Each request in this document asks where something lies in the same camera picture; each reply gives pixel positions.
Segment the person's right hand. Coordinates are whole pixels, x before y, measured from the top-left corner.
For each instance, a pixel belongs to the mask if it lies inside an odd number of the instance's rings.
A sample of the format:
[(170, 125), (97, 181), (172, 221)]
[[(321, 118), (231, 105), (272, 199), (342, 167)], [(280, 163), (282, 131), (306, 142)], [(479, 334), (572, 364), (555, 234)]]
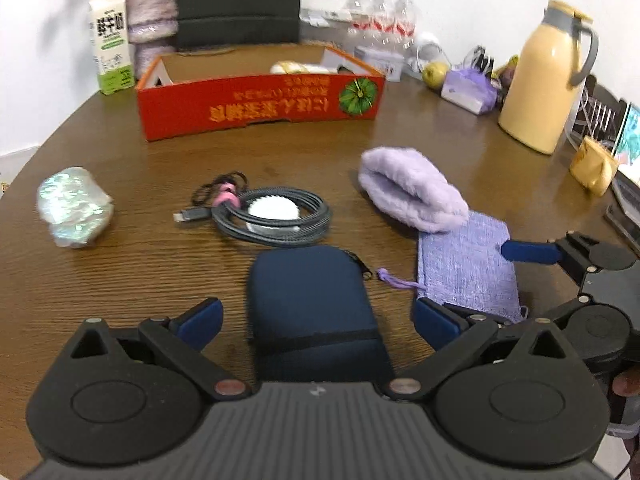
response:
[(640, 370), (625, 370), (613, 380), (610, 388), (610, 399), (614, 413), (623, 413), (627, 400), (638, 396), (640, 392)]

